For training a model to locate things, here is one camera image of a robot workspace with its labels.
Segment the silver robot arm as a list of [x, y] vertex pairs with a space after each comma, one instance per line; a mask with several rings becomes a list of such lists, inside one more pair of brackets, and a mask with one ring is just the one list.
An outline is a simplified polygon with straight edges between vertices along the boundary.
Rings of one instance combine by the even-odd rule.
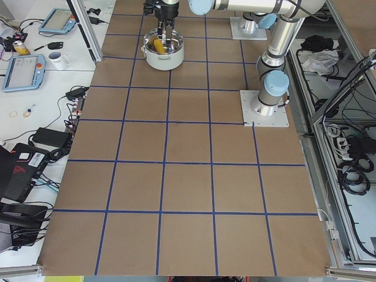
[[[208, 13], [214, 5], [213, 1], [189, 1], [191, 11], [196, 15]], [[172, 40], [174, 19], [179, 14], [179, 1], [144, 1], [143, 13], [153, 14], [157, 20], [157, 37]], [[275, 23], [275, 13], [246, 12], [241, 17], [231, 17], [232, 38], [236, 40], [265, 41], [266, 30]]]
[[287, 92], [289, 78], [282, 71], [285, 56], [302, 19], [315, 14], [324, 1], [189, 1], [190, 10], [205, 15], [210, 10], [241, 11], [276, 14], [278, 20], [267, 50], [257, 61], [261, 89], [251, 101], [251, 108], [259, 116], [271, 116]]

